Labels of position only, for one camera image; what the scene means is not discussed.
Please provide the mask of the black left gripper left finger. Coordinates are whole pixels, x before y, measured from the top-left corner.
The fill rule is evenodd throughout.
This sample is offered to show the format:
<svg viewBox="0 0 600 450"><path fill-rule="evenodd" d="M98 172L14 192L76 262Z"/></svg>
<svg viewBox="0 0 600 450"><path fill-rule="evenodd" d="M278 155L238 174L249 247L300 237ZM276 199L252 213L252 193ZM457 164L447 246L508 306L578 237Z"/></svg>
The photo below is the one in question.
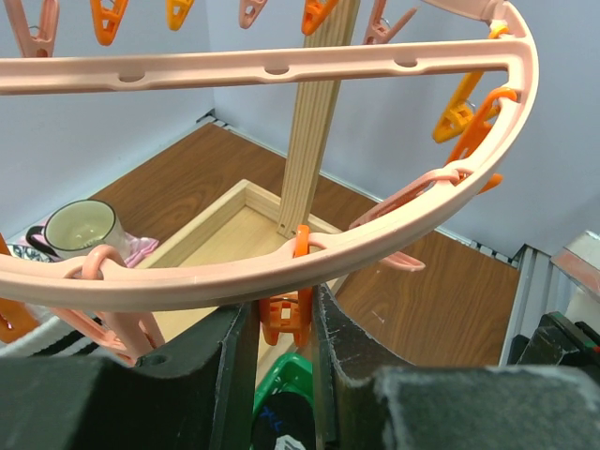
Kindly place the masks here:
<svg viewBox="0 0 600 450"><path fill-rule="evenodd" d="M1 361L4 449L248 449L255 303L220 307L136 367L91 356Z"/></svg>

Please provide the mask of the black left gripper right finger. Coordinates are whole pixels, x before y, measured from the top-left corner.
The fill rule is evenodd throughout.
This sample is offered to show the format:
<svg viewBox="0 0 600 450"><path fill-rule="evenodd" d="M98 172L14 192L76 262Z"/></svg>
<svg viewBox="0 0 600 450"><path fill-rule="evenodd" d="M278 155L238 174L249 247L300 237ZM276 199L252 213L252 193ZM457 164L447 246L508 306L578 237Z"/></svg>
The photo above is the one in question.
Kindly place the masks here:
<svg viewBox="0 0 600 450"><path fill-rule="evenodd" d="M320 449L595 449L599 352L581 325L542 318L514 365L416 367L313 297Z"/></svg>

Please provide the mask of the white sock with black stripes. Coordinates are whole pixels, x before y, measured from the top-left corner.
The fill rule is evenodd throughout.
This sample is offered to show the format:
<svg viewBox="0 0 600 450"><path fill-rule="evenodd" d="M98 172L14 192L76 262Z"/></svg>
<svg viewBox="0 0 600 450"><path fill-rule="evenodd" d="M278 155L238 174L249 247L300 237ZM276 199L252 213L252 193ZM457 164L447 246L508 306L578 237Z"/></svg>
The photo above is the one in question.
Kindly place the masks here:
<svg viewBox="0 0 600 450"><path fill-rule="evenodd" d="M106 356L94 341L57 317L52 317L24 337L1 344L2 357Z"/></svg>

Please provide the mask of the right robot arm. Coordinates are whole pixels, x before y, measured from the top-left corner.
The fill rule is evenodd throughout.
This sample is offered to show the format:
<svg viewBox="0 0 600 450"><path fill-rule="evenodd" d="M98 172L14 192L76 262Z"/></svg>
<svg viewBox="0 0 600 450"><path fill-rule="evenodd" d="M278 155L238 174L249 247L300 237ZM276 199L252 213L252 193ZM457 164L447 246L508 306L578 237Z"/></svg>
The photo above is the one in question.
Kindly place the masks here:
<svg viewBox="0 0 600 450"><path fill-rule="evenodd" d="M313 305L320 449L595 449L599 335L544 314L503 367L415 368L339 307Z"/></svg>

